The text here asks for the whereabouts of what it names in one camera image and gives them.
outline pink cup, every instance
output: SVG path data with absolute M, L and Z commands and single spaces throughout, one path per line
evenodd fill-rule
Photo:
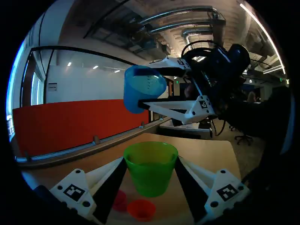
M 127 211 L 127 199 L 126 199 L 126 194 L 123 191 L 118 190 L 112 208 L 119 212 Z

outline blue cup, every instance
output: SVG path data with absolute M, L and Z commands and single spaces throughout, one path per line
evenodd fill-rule
M 140 99 L 158 98 L 167 87 L 164 77 L 147 66 L 131 66 L 125 71 L 124 105 L 132 113 L 142 113 L 138 107 Z

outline pipe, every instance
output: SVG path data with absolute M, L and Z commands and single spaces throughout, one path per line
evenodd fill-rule
M 191 43 L 191 36 L 198 36 L 198 35 L 212 35 L 213 31 L 209 27 L 203 27 L 203 28 L 195 28 L 195 29 L 185 29 L 182 31 L 182 37 L 186 44 Z M 188 46 L 189 50 L 194 49 L 193 45 Z
M 213 20 L 214 23 L 220 23 L 220 24 L 225 24 L 225 20 L 222 19 L 216 19 Z M 211 19 L 199 19 L 199 20 L 194 20 L 194 21 L 184 21 L 184 22 L 179 22 L 175 24 L 167 24 L 163 27 L 158 27 L 153 30 L 148 31 L 148 34 L 156 34 L 159 32 L 163 32 L 166 30 L 171 30 L 175 28 L 182 28 L 182 27 L 191 27 L 191 26 L 199 26 L 199 25 L 210 25 L 212 23 Z
M 188 7 L 177 8 L 177 9 L 172 9 L 169 11 L 161 12 L 160 14 L 150 16 L 146 19 L 141 20 L 140 22 L 138 22 L 138 24 L 145 25 L 154 20 L 158 20 L 158 19 L 170 17 L 170 16 L 175 16 L 175 15 L 181 15 L 181 14 L 185 14 L 185 13 L 189 13 L 189 12 L 212 12 L 215 15 L 219 15 L 219 12 L 212 6 L 188 6 Z

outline green cup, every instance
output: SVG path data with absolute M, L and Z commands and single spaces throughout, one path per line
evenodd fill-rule
M 169 184 L 177 149 L 162 142 L 141 142 L 125 149 L 124 158 L 138 193 L 145 197 L 162 195 Z

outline desk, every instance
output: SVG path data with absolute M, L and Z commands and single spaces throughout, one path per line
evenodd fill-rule
M 83 159 L 46 169 L 23 170 L 22 174 L 31 188 L 34 189 L 41 184 L 50 189 L 67 176 L 72 170 L 80 168 L 87 173 L 91 170 L 97 169 L 98 167 L 123 156 L 124 149 L 127 146 L 144 141 L 160 141 L 169 143 L 177 148 L 179 155 L 186 160 L 210 170 L 211 172 L 216 172 L 220 169 L 226 168 L 240 179 L 239 166 L 229 141 L 176 138 L 152 133 L 143 133 L 125 141 L 122 144 Z
M 240 179 L 239 167 L 230 142 L 176 138 L 151 133 L 143 133 L 122 144 L 83 159 L 46 169 L 26 170 L 22 173 L 31 188 L 42 184 L 50 189 L 75 168 L 80 168 L 87 173 L 121 157 L 127 146 L 144 141 L 160 141 L 172 144 L 184 159 L 212 172 L 226 168 Z M 145 198 L 140 196 L 134 188 L 128 171 L 125 173 L 120 189 L 127 194 L 128 202 L 143 198 L 155 204 L 155 216 L 153 221 L 147 224 L 194 224 L 175 170 L 167 191 L 159 197 Z M 107 220 L 107 225 L 110 224 L 140 223 L 135 221 L 128 213 L 111 210 Z

